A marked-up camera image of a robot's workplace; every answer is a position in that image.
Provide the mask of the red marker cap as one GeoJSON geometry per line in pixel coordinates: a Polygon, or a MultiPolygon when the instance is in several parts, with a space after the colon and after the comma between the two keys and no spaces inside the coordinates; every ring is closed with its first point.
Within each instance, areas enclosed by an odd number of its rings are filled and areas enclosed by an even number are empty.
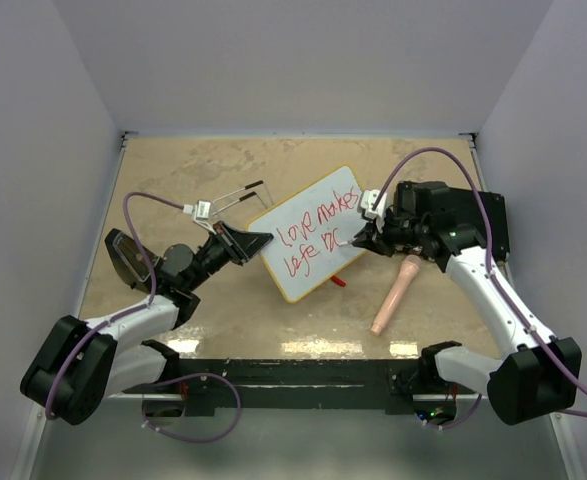
{"type": "Polygon", "coordinates": [[[332,276],[332,277],[331,277],[331,281],[332,281],[334,284],[336,284],[336,285],[338,285],[338,286],[340,286],[340,287],[345,287],[345,286],[346,286],[346,282],[345,282],[345,281],[343,281],[343,280],[342,280],[341,278],[339,278],[338,276],[332,276]]]}

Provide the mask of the wire whiteboard stand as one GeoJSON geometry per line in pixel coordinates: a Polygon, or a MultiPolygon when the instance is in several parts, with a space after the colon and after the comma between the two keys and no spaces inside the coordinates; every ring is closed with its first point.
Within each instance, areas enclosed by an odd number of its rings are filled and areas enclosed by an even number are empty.
{"type": "Polygon", "coordinates": [[[267,184],[263,180],[258,180],[214,199],[212,201],[213,215],[220,216],[222,212],[251,198],[257,198],[264,209],[273,207],[275,204],[267,184]]]}

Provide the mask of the yellow framed whiteboard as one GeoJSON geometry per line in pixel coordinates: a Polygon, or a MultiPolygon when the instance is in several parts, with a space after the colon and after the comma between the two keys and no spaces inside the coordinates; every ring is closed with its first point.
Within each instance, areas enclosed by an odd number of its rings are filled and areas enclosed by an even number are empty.
{"type": "Polygon", "coordinates": [[[287,302],[298,302],[364,254],[336,245],[364,226],[361,195],[353,170],[342,165],[248,222],[248,231],[273,235],[260,257],[287,302]]]}

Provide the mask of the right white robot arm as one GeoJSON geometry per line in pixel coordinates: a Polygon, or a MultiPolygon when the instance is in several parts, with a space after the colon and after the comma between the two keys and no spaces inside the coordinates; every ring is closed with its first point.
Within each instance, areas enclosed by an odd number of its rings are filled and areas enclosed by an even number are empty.
{"type": "Polygon", "coordinates": [[[367,190],[357,210],[364,226],[353,246],[434,262],[474,305],[500,351],[492,359],[456,341],[425,347],[418,359],[418,386],[432,393],[450,384],[472,390],[487,398],[507,425],[574,405],[580,347],[545,326],[499,269],[509,252],[502,195],[439,181],[404,181],[391,204],[384,192],[367,190]]]}

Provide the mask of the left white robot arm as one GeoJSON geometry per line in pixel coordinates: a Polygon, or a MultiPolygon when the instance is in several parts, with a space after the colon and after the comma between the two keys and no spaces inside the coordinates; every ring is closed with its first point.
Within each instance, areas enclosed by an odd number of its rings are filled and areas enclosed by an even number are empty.
{"type": "Polygon", "coordinates": [[[52,417],[78,425],[113,394],[146,384],[158,392],[173,390],[179,356],[156,336],[192,317],[200,303],[195,291],[205,281],[229,263],[245,265],[273,238],[219,221],[197,250],[174,244],[157,256],[111,230],[105,244],[114,269],[144,299],[99,318],[60,318],[26,370],[21,393],[52,417]]]}

